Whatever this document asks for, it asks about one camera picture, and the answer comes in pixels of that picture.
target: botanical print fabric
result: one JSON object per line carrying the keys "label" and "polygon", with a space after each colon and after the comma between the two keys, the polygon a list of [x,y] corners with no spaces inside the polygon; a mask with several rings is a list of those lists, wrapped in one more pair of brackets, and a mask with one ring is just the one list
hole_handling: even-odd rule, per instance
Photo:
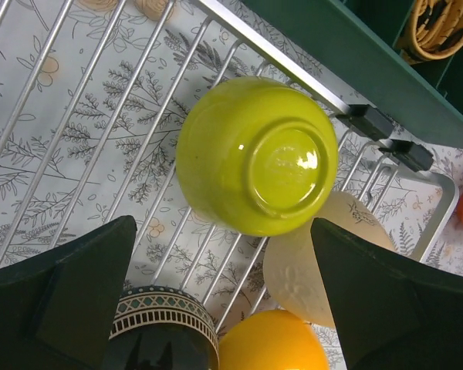
{"label": "botanical print fabric", "polygon": [[[327,68],[250,12],[241,2],[222,2],[346,102],[365,102],[358,92],[346,86]],[[15,0],[8,10],[0,28],[0,135],[23,84],[42,51],[62,3],[60,0]],[[116,0],[74,2],[54,46],[49,51],[0,159],[0,245],[115,5]],[[204,18],[205,15],[188,0],[177,2],[171,19],[164,26],[154,51],[147,58],[143,72],[123,106],[94,171],[77,201],[74,213],[61,234],[60,242],[70,241],[102,224],[114,194],[132,165]],[[70,117],[63,139],[28,205],[5,255],[4,265],[21,261],[47,248],[155,25],[156,22],[140,12],[132,0],[127,2],[83,98]],[[129,189],[123,196],[117,215],[133,214],[139,224],[142,224],[174,160],[178,133],[184,118],[214,82],[234,42],[235,37],[227,29],[215,22],[211,24],[184,74],[182,84],[157,124]],[[231,59],[225,78],[251,75],[261,63],[262,57],[248,46],[242,45]],[[267,68],[264,76],[283,82],[288,80],[274,67]],[[335,119],[333,123],[341,137],[344,126]],[[399,126],[395,135],[411,137]],[[349,136],[340,152],[337,187],[350,171],[355,156],[364,143],[365,140],[354,134]],[[427,147],[434,154],[433,170],[451,176],[463,189],[463,150],[443,146]],[[347,188],[354,193],[362,189],[364,179],[372,168],[368,160],[376,157],[376,151],[369,149],[365,157],[367,159],[358,166],[353,181]],[[384,174],[381,177],[380,183],[371,190],[369,200],[374,202],[377,199],[388,176]],[[399,179],[394,181],[376,215],[400,253],[408,255],[412,251],[440,196],[441,189],[434,186]],[[127,287],[149,284],[186,209],[187,204],[177,181],[172,179],[133,256],[126,280]],[[175,287],[181,283],[209,228],[209,223],[191,213],[157,281],[158,284]],[[195,297],[203,297],[235,235],[233,231],[224,228],[217,228],[212,234],[211,242],[187,286],[187,291]],[[239,242],[207,303],[206,307],[214,317],[221,317],[257,246],[258,240],[250,237],[243,237]],[[261,260],[262,257],[259,257],[253,265],[237,304],[228,315],[220,334],[248,315],[263,286]],[[434,267],[463,275],[463,230],[456,219],[451,219],[427,262]],[[273,307],[275,302],[265,299],[259,309]],[[327,328],[316,328],[316,331],[332,368],[344,368],[336,332]]]}

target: leaf pattern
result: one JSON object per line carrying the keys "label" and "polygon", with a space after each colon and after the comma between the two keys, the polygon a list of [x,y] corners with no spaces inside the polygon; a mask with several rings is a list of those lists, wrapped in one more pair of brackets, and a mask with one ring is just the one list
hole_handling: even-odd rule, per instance
{"label": "leaf pattern", "polygon": [[[367,103],[357,91],[339,81],[312,56],[239,0],[220,1],[308,73],[332,88],[335,94],[342,96],[342,99],[348,103]],[[46,34],[56,18],[56,9],[47,0],[15,0],[15,3],[23,10],[21,32],[18,34],[3,27],[0,30],[0,137],[22,84],[34,68]],[[116,214],[133,214],[138,227],[149,216],[151,204],[174,162],[178,134],[185,118],[192,106],[215,83],[228,50],[235,42],[235,37],[225,27],[216,22],[211,23],[196,53],[191,57],[181,83],[172,96],[167,96],[176,71],[187,57],[195,34],[204,21],[204,14],[197,11],[192,2],[177,0],[176,6],[178,12],[164,26],[141,73],[135,79],[137,60],[150,41],[156,23],[141,15],[131,4],[123,9],[81,99],[62,129],[61,141],[53,151],[45,173],[25,208],[19,228],[6,251],[4,265],[42,253],[48,247],[60,220],[73,202],[86,164],[93,160],[93,154],[109,124],[113,124],[112,129],[94,171],[88,176],[79,199],[75,200],[73,215],[60,234],[59,243],[83,235],[106,220],[113,195],[118,193],[137,156],[142,156],[142,159],[134,167],[128,189],[123,194]],[[0,246],[58,130],[65,107],[75,96],[76,85],[86,71],[112,12],[109,9],[94,11],[82,6],[82,3],[74,2],[54,49],[49,50],[46,63],[0,157]],[[7,19],[9,16],[13,15],[6,15],[4,25],[11,24],[10,19]],[[261,63],[259,55],[248,46],[241,45],[232,56],[222,81],[252,75]],[[265,69],[263,75],[283,82],[289,79],[274,66]],[[127,94],[125,90],[132,79],[135,84],[128,92],[125,103],[119,107],[120,97]],[[293,86],[303,91],[297,84]],[[320,105],[327,114],[331,114],[326,106],[322,103]],[[112,122],[113,112],[118,110],[120,114]],[[346,128],[336,119],[333,119],[333,125],[340,138]],[[395,123],[395,126],[395,136],[419,142],[401,125]],[[154,134],[147,141],[150,130]],[[355,134],[347,137],[340,151],[336,189],[343,185],[365,142]],[[463,191],[463,150],[425,146],[434,155],[433,170],[452,177]],[[365,152],[353,179],[346,185],[346,191],[360,194],[376,157],[375,148]],[[389,178],[390,173],[382,172],[378,182],[367,192],[363,200],[369,204],[369,209],[379,199]],[[375,214],[399,253],[411,253],[441,199],[441,192],[434,186],[412,183],[398,177],[390,185]],[[209,295],[206,308],[218,322],[240,284],[244,271],[249,268],[260,241],[258,238],[242,236],[235,243],[238,235],[234,231],[216,227],[201,258],[194,262],[211,225],[191,212],[179,238],[172,241],[172,235],[187,208],[177,179],[171,179],[149,227],[142,230],[144,237],[135,251],[124,287],[130,289],[149,284],[168,246],[174,243],[157,283],[180,286],[190,272],[191,265],[196,263],[195,271],[188,276],[186,290],[202,299],[215,281],[216,286]],[[235,246],[235,251],[225,261],[230,246]],[[463,230],[454,217],[427,255],[426,263],[463,275]],[[223,273],[217,276],[221,264]],[[259,253],[259,258],[250,268],[237,301],[219,331],[220,335],[246,318],[264,286],[262,253]],[[275,305],[266,293],[259,310],[274,308]],[[331,368],[345,368],[336,332],[321,327],[315,327],[314,330],[325,348]]]}

